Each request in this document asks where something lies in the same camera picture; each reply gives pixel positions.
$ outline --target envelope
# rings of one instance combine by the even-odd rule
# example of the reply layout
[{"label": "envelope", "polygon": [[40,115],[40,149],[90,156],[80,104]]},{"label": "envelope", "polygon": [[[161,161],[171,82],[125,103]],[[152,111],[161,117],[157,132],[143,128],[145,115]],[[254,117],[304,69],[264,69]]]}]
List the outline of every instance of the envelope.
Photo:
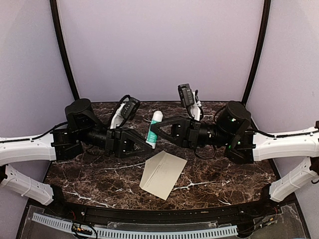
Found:
[{"label": "envelope", "polygon": [[187,160],[162,151],[145,162],[140,187],[166,200]]}]

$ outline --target white wall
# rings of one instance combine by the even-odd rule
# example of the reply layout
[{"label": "white wall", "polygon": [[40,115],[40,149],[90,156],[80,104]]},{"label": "white wall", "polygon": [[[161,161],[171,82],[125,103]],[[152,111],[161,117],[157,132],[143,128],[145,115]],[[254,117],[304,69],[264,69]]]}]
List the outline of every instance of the white wall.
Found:
[{"label": "white wall", "polygon": [[[0,1],[0,136],[40,134],[72,102],[48,0]],[[42,180],[48,162],[12,164]],[[15,238],[27,198],[0,189],[0,239]]]},{"label": "white wall", "polygon": [[[272,1],[264,49],[248,102],[264,131],[299,130],[319,120],[319,1]],[[302,158],[277,159],[285,175]],[[319,187],[297,191],[312,238],[319,235]]]},{"label": "white wall", "polygon": [[201,100],[241,100],[263,0],[59,0],[81,97],[178,100],[191,83]]}]

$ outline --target curved black frame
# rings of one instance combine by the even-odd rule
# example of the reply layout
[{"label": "curved black frame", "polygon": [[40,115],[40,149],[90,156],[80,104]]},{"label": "curved black frame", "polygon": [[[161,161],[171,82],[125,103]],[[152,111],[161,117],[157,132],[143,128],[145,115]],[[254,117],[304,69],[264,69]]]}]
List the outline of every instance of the curved black frame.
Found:
[{"label": "curved black frame", "polygon": [[58,11],[58,6],[57,6],[56,0],[50,0],[50,5],[51,5],[51,12],[52,12],[52,19],[53,19],[53,24],[54,24],[54,29],[55,29],[55,35],[56,35],[56,39],[58,41],[65,74],[66,74],[66,77],[68,79],[73,98],[74,98],[74,100],[78,100],[80,98],[80,96],[79,96],[79,92],[78,92],[76,85],[75,85],[75,81],[74,81],[74,77],[72,74],[68,54],[66,52],[66,48],[65,48],[65,44],[64,44],[61,22],[60,22],[60,18],[59,18],[59,11]]},{"label": "curved black frame", "polygon": [[270,3],[271,3],[271,0],[264,1],[264,9],[263,9],[263,15],[261,18],[261,23],[260,23],[260,29],[259,29],[259,35],[258,35],[255,55],[254,55],[253,63],[251,65],[251,69],[250,69],[246,89],[244,92],[244,96],[243,96],[243,99],[241,101],[241,103],[244,106],[247,104],[251,89],[253,88],[253,83],[254,83],[254,80],[256,77],[261,52],[263,50],[264,40],[265,40],[265,36],[266,36],[266,29],[267,29],[267,24],[268,24],[268,18],[269,18],[269,12],[270,12]]},{"label": "curved black frame", "polygon": [[[271,4],[271,0],[264,0],[264,9],[263,9],[263,14],[262,14],[262,19],[261,19],[261,24],[259,29],[255,55],[254,55],[251,70],[249,73],[248,81],[246,84],[245,92],[241,101],[243,105],[247,104],[247,101],[255,80],[256,72],[258,69],[258,65],[259,65],[259,61],[260,61],[260,57],[261,57],[261,53],[262,53],[262,49],[264,45],[265,35],[266,35],[267,23],[268,23],[269,12],[270,12],[270,4]],[[80,96],[76,88],[76,84],[75,84],[74,77],[73,77],[72,70],[69,63],[69,58],[66,52],[56,0],[50,0],[50,5],[51,5],[51,12],[52,12],[52,19],[54,23],[55,34],[58,41],[60,54],[61,54],[61,58],[64,65],[64,70],[72,91],[73,98],[77,100],[80,98]]]}]

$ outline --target table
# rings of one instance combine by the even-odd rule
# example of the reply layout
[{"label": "table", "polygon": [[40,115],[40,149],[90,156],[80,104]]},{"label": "table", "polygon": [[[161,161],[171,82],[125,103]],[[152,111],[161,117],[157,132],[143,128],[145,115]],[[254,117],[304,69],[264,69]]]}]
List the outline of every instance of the table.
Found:
[{"label": "table", "polygon": [[[215,112],[225,102],[203,102],[205,117],[213,122]],[[116,103],[93,103],[102,122],[107,122]],[[165,118],[185,116],[180,102],[142,102],[135,118],[126,126],[146,136],[153,113],[162,111]],[[268,160],[254,164],[236,165],[224,157],[224,148],[216,159],[201,160],[190,149],[180,148],[161,138],[152,154],[118,159],[106,157],[97,148],[68,161],[53,162],[45,183],[60,186],[68,202],[139,210],[185,210],[237,205],[257,201],[261,189],[276,180]],[[165,150],[187,160],[187,164],[168,199],[162,200],[139,187],[145,161]],[[211,146],[198,151],[202,157],[213,155]]]}]

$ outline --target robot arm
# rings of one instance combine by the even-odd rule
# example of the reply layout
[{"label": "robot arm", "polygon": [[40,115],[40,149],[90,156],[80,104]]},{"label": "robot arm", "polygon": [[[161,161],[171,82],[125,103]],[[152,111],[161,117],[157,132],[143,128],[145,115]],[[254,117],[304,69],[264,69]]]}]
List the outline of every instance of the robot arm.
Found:
[{"label": "robot arm", "polygon": [[[188,101],[192,103],[189,100],[191,97],[187,97],[191,90],[181,94],[181,89],[183,87],[179,86],[178,92],[185,107]],[[171,143],[193,150],[205,145],[225,146],[225,156],[237,164],[277,157],[306,156],[293,171],[265,187],[267,197],[275,202],[284,200],[298,188],[319,178],[319,123],[316,123],[316,127],[300,131],[269,134],[249,129],[251,114],[240,102],[230,101],[219,112],[213,124],[172,117],[152,124],[151,131]],[[170,133],[162,130],[168,125],[171,126]]]},{"label": "robot arm", "polygon": [[62,190],[23,175],[10,163],[72,159],[83,153],[81,142],[97,146],[107,155],[114,154],[120,158],[150,153],[152,147],[142,136],[132,129],[121,128],[127,120],[134,117],[140,105],[138,100],[127,97],[128,102],[121,104],[113,113],[112,122],[116,123],[113,124],[114,127],[104,125],[94,115],[88,99],[79,99],[65,109],[68,120],[68,127],[65,129],[55,129],[43,135],[29,137],[0,138],[0,187],[7,187],[22,196],[49,205],[55,199],[63,199]]},{"label": "robot arm", "polygon": [[[256,133],[253,137],[253,144],[256,145],[253,148],[254,161],[261,161],[269,158],[280,157],[292,157],[292,156],[319,156],[319,133],[313,133],[317,129],[310,127],[307,129],[275,133],[276,137],[268,137],[260,133]],[[279,135],[297,135],[290,137],[277,137]]]}]

